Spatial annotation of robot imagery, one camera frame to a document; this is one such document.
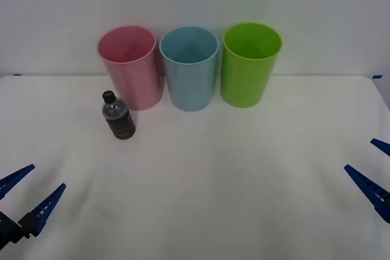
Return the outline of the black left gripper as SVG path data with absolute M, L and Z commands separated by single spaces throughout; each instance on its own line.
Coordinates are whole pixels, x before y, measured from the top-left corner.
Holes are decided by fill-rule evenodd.
M 2 200 L 34 168 L 35 165 L 30 164 L 0 179 L 0 199 Z M 66 184 L 62 183 L 38 206 L 23 216 L 18 223 L 15 223 L 3 212 L 0 212 L 0 246 L 6 246 L 10 242 L 16 244 L 23 237 L 26 239 L 30 238 L 30 236 L 37 237 L 42 232 L 46 221 L 58 204 L 65 189 Z

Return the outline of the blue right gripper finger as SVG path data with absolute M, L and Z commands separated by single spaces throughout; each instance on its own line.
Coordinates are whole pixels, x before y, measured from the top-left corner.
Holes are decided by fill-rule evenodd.
M 381 150 L 383 153 L 387 154 L 387 156 L 390 156 L 390 144 L 380 141 L 378 139 L 372 139 L 370 143 Z
M 376 210 L 385 222 L 389 223 L 389 192 L 365 177 L 349 164 L 344 166 L 344 170 L 368 198 L 374 206 L 374 210 Z

